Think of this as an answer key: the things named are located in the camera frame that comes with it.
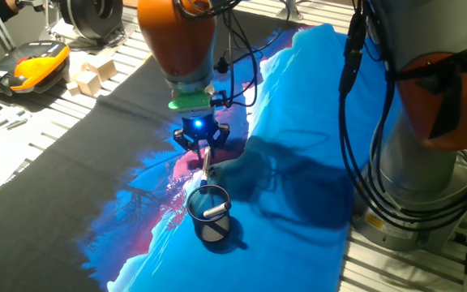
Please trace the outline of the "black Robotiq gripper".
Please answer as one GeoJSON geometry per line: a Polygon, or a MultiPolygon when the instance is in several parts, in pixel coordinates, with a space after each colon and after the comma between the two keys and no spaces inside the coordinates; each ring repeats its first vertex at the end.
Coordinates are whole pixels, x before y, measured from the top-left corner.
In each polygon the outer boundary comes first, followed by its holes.
{"type": "Polygon", "coordinates": [[[183,118],[182,128],[173,131],[173,139],[184,150],[193,152],[201,159],[200,146],[195,140],[207,140],[212,157],[216,150],[224,147],[230,134],[228,123],[217,123],[214,114],[196,118],[183,118]]]}

